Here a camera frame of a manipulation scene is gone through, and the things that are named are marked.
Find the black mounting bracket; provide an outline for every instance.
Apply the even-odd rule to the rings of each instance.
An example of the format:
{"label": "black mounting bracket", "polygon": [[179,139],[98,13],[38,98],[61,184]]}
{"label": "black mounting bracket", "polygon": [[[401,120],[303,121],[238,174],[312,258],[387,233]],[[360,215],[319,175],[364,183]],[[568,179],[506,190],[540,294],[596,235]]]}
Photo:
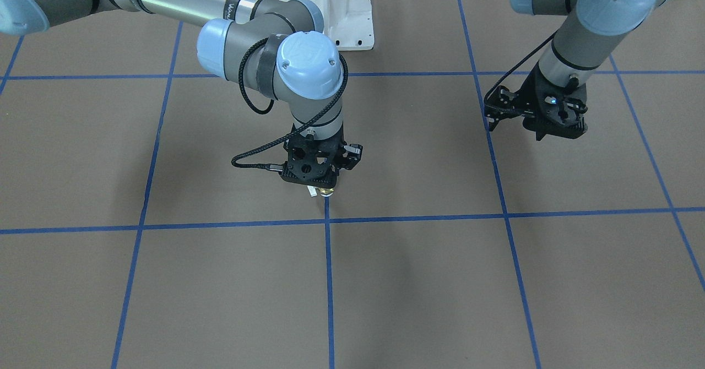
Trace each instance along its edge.
{"label": "black mounting bracket", "polygon": [[284,163],[281,178],[320,188],[334,188],[340,169],[353,169],[362,159],[362,145],[348,145],[343,140],[342,128],[323,140],[297,133],[284,143],[284,150],[289,159]]}
{"label": "black mounting bracket", "polygon": [[577,87],[577,78],[566,88],[558,87],[546,80],[536,65],[516,93],[498,86],[485,101],[484,114],[490,132],[501,120],[523,116],[522,125],[536,133],[536,140],[546,135],[575,139],[587,131],[583,118],[586,101],[587,88]]}

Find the floor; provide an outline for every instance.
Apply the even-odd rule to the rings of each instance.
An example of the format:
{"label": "floor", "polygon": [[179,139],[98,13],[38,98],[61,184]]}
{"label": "floor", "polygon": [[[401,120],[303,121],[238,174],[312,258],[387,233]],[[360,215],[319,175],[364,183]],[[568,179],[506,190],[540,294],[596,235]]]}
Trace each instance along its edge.
{"label": "floor", "polygon": [[291,118],[205,74],[196,27],[0,37],[0,367],[703,367],[705,0],[602,65],[585,136],[539,143],[479,98],[562,17],[372,2],[364,156],[329,199],[232,168]]}

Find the robotic arm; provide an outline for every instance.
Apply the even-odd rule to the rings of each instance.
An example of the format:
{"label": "robotic arm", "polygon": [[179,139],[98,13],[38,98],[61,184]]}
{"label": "robotic arm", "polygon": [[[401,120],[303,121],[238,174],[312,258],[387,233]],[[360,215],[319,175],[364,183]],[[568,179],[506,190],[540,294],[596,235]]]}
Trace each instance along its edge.
{"label": "robotic arm", "polygon": [[487,93],[484,105],[490,131],[503,119],[523,116],[524,128],[534,131],[537,140],[547,134],[579,138],[587,131],[583,116],[587,111],[587,79],[629,32],[666,1],[511,0],[518,13],[567,18],[544,42],[551,41],[551,47],[517,92],[499,85],[505,75]]}
{"label": "robotic arm", "polygon": [[[42,32],[107,10],[157,13],[203,26],[197,41],[201,65],[237,81],[247,104],[260,115],[274,100],[289,103],[292,131],[232,159],[239,168],[275,171],[287,182],[330,193],[340,169],[352,169],[362,146],[343,140],[342,96],[348,71],[335,44],[322,35],[324,20],[309,0],[0,0],[0,32]],[[245,87],[271,99],[254,107]],[[250,155],[284,143],[283,164],[242,164]]]}

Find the cable connector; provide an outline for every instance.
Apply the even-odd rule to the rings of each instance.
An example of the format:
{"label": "cable connector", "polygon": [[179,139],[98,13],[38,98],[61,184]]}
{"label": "cable connector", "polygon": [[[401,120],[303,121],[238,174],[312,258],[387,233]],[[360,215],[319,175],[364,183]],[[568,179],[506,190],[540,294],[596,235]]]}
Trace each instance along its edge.
{"label": "cable connector", "polygon": [[267,169],[267,171],[282,173],[284,172],[284,164],[267,164],[267,168],[265,169]]}
{"label": "cable connector", "polygon": [[345,145],[343,146],[343,149],[345,149],[348,153],[353,153],[353,155],[362,154],[362,146],[360,145]]}

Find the blue tape grid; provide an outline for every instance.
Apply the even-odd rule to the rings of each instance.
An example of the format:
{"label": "blue tape grid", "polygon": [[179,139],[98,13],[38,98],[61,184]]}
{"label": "blue tape grid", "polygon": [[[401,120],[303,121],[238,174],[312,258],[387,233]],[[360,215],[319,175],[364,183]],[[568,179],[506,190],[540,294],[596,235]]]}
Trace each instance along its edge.
{"label": "blue tape grid", "polygon": [[499,193],[499,201],[502,205],[502,214],[504,218],[504,225],[507,230],[507,237],[509,238],[509,248],[512,251],[512,260],[514,261],[514,272],[516,272],[517,284],[519,286],[519,294],[522,299],[522,306],[524,307],[524,318],[527,323],[527,330],[529,332],[529,340],[531,341],[532,352],[534,354],[534,362],[536,364],[536,369],[541,369],[541,357],[539,356],[539,347],[536,344],[536,336],[534,334],[534,326],[531,319],[531,310],[529,309],[529,301],[526,296],[526,289],[524,288],[524,277],[522,276],[521,266],[519,266],[519,256],[517,255],[517,249],[514,245],[514,234],[512,232],[512,225],[509,222],[509,216],[507,211],[507,203],[504,198],[504,190],[502,188],[502,181],[499,175],[499,167],[497,165],[497,157],[494,153],[494,145],[492,143],[492,137],[489,133],[489,126],[487,124],[487,118],[484,116],[484,101],[482,98],[482,92],[480,88],[480,82],[478,78],[478,68],[475,65],[475,58],[473,55],[473,43],[471,43],[470,35],[468,32],[468,23],[465,19],[465,9],[463,8],[463,0],[458,0],[458,10],[460,11],[460,20],[463,22],[463,33],[465,33],[465,43],[468,45],[468,56],[470,58],[470,67],[473,69],[473,79],[475,82],[475,90],[478,93],[478,103],[479,111],[481,112],[482,122],[485,127],[485,135],[487,138],[487,147],[489,148],[490,158],[492,160],[492,167],[494,168],[494,177],[497,183],[497,191]]}
{"label": "blue tape grid", "polygon": [[128,283],[125,290],[125,299],[123,300],[123,309],[120,314],[120,323],[118,325],[118,334],[115,339],[115,349],[113,350],[113,362],[111,369],[118,367],[118,359],[120,358],[120,347],[123,341],[123,332],[125,331],[125,321],[128,316],[128,308],[130,306],[130,296],[134,281],[134,270],[137,268],[137,260],[139,256],[139,246],[142,242],[142,233],[144,231],[144,219],[147,217],[147,208],[149,205],[149,193],[151,193],[151,182],[154,178],[154,168],[156,168],[156,156],[159,153],[159,143],[161,138],[161,128],[164,125],[164,114],[166,113],[166,105],[169,103],[169,93],[171,92],[171,82],[176,68],[176,56],[178,54],[178,45],[181,40],[181,30],[183,22],[179,22],[176,30],[176,39],[174,40],[173,53],[171,55],[171,65],[169,66],[169,77],[166,79],[166,89],[164,90],[164,100],[161,103],[161,113],[159,114],[159,125],[156,128],[156,138],[154,138],[154,149],[151,153],[151,163],[149,164],[149,174],[147,177],[147,186],[144,188],[144,204],[142,212],[139,215],[139,224],[137,236],[134,238],[133,256],[130,263],[130,273],[128,274]]}
{"label": "blue tape grid", "polygon": [[678,232],[680,232],[680,238],[683,240],[683,244],[685,245],[685,249],[688,252],[688,256],[690,256],[690,261],[693,264],[693,268],[695,269],[695,273],[698,276],[698,279],[700,280],[700,286],[702,286],[703,291],[705,291],[705,278],[703,278],[703,273],[700,270],[700,266],[698,265],[698,261],[695,258],[695,254],[693,253],[693,249],[690,246],[690,241],[688,241],[688,237],[685,235],[685,230],[683,229],[683,225],[680,223],[680,218],[678,218],[678,212],[675,210],[675,207],[673,206],[673,201],[670,199],[670,194],[668,193],[668,189],[665,186],[665,181],[663,181],[663,177],[660,173],[659,170],[659,165],[657,165],[657,161],[655,160],[654,153],[652,153],[652,149],[649,146],[649,141],[647,141],[647,136],[644,134],[644,129],[642,128],[642,124],[639,122],[639,117],[637,117],[637,111],[634,108],[634,105],[632,103],[632,99],[629,96],[629,93],[627,92],[627,87],[624,84],[624,79],[622,79],[622,73],[620,72],[619,68],[617,68],[617,63],[615,62],[614,57],[610,55],[610,63],[612,63],[612,68],[614,69],[616,75],[617,75],[617,80],[619,80],[619,85],[622,87],[622,93],[624,93],[624,98],[627,100],[627,105],[629,106],[629,111],[632,113],[632,118],[634,118],[634,123],[637,124],[637,129],[639,130],[639,135],[642,137],[642,142],[644,143],[644,147],[647,150],[647,153],[649,154],[649,160],[652,162],[652,167],[654,168],[655,173],[657,174],[657,178],[659,179],[659,183],[661,186],[661,190],[663,191],[663,195],[665,196],[665,200],[668,203],[668,208],[671,209],[671,213],[673,215],[673,220],[675,221],[675,225],[678,228]]}
{"label": "blue tape grid", "polygon": [[[474,78],[474,83],[476,86],[476,91],[478,91],[478,99],[481,108],[483,103],[481,100],[481,88],[479,85],[478,76],[480,75],[503,75],[503,71],[478,71],[476,70],[476,65],[474,62],[473,46],[471,45],[471,40],[469,37],[468,26],[465,19],[465,12],[463,9],[462,0],[458,0],[458,9],[460,11],[460,19],[463,23],[463,32],[465,33],[466,45],[468,46],[468,56],[471,65],[471,71],[440,71],[440,72],[372,72],[372,73],[350,73],[351,77],[395,77],[395,76],[458,76],[458,75],[471,75]],[[632,118],[637,125],[637,129],[641,135],[642,142],[644,143],[645,149],[649,155],[650,161],[652,162],[652,167],[655,173],[657,173],[657,178],[659,179],[660,186],[662,188],[663,194],[668,203],[668,208],[649,208],[649,209],[619,209],[619,210],[593,210],[593,211],[546,211],[545,213],[509,213],[506,207],[506,201],[503,195],[503,189],[501,185],[500,173],[498,166],[496,164],[496,157],[494,155],[494,146],[489,133],[486,133],[486,139],[488,148],[491,155],[491,160],[493,162],[495,179],[498,188],[498,195],[501,201],[502,213],[501,214],[466,214],[466,215],[430,215],[430,216],[380,216],[380,218],[330,218],[330,204],[329,199],[325,199],[325,218],[324,219],[295,219],[295,220],[280,220],[280,221],[237,221],[236,223],[200,223],[200,224],[145,224],[146,213],[149,204],[149,193],[151,191],[151,182],[154,176],[154,169],[156,166],[156,158],[159,151],[159,136],[161,133],[161,128],[164,123],[164,114],[166,112],[166,106],[169,100],[169,92],[171,90],[171,83],[174,78],[217,78],[212,74],[205,73],[192,73],[192,74],[176,74],[174,73],[174,68],[176,67],[176,57],[178,54],[179,40],[181,39],[181,29],[183,23],[178,26],[176,39],[174,43],[171,66],[169,74],[134,74],[134,75],[26,75],[26,76],[12,76],[11,71],[15,65],[15,61],[22,47],[24,37],[18,39],[15,50],[13,51],[10,63],[2,76],[2,81],[0,81],[0,95],[4,91],[8,81],[12,80],[103,80],[103,79],[166,79],[166,90],[164,93],[164,100],[162,103],[161,114],[159,116],[159,126],[157,128],[156,138],[154,142],[154,149],[151,158],[151,164],[149,168],[148,181],[144,193],[144,205],[139,218],[139,224],[129,225],[129,226],[85,226],[85,227],[59,227],[59,228],[35,228],[35,229],[0,229],[0,235],[11,235],[11,234],[45,234],[45,233],[76,233],[76,232],[96,232],[96,231],[136,231],[137,235],[135,237],[133,258],[131,260],[131,267],[128,276],[128,283],[126,286],[125,298],[123,300],[123,309],[121,311],[120,323],[118,326],[118,334],[116,336],[116,344],[113,352],[113,361],[111,367],[114,369],[117,367],[118,358],[120,354],[120,347],[122,336],[125,328],[125,322],[128,313],[128,307],[131,296],[131,289],[134,281],[134,271],[137,266],[139,246],[142,240],[142,234],[144,230],[161,230],[161,229],[204,229],[204,228],[221,228],[221,227],[255,227],[255,226],[294,226],[302,224],[324,224],[325,226],[325,249],[326,249],[326,267],[327,267],[327,299],[328,299],[328,359],[330,369],[335,368],[335,348],[334,348],[334,321],[333,321],[333,278],[332,278],[332,253],[330,252],[330,225],[331,224],[344,224],[344,223],[384,223],[385,221],[451,221],[451,220],[469,220],[469,219],[504,219],[505,226],[509,238],[509,246],[511,247],[512,257],[514,261],[514,270],[516,271],[519,293],[521,294],[522,304],[524,306],[524,315],[526,316],[527,329],[529,331],[529,337],[531,338],[532,350],[534,353],[534,361],[537,369],[541,368],[541,361],[539,356],[539,351],[536,343],[536,338],[534,336],[534,331],[532,327],[531,314],[529,311],[529,304],[527,301],[526,293],[524,291],[524,284],[522,280],[521,268],[519,266],[518,254],[516,247],[514,246],[513,232],[511,229],[510,219],[513,218],[545,218],[546,216],[605,216],[605,215],[616,215],[616,214],[650,214],[650,213],[670,213],[673,216],[674,222],[680,232],[680,236],[685,245],[687,253],[692,261],[693,268],[700,280],[703,291],[705,291],[705,279],[703,278],[702,270],[695,259],[695,255],[688,241],[687,235],[685,234],[682,224],[680,223],[679,213],[702,213],[705,211],[705,207],[690,207],[690,208],[676,208],[668,193],[668,189],[665,186],[662,175],[660,174],[659,167],[655,161],[654,155],[650,150],[649,143],[642,129],[639,118],[637,117],[634,106],[630,99],[629,93],[625,87],[622,80],[622,75],[688,75],[688,74],[705,74],[705,70],[619,70],[614,61],[614,58],[610,56],[610,62],[612,63],[613,70],[599,70],[598,74],[608,74],[615,75],[619,80],[620,87],[624,93],[627,104],[629,105],[630,111],[632,113]],[[517,75],[526,75],[527,71],[517,71]]]}

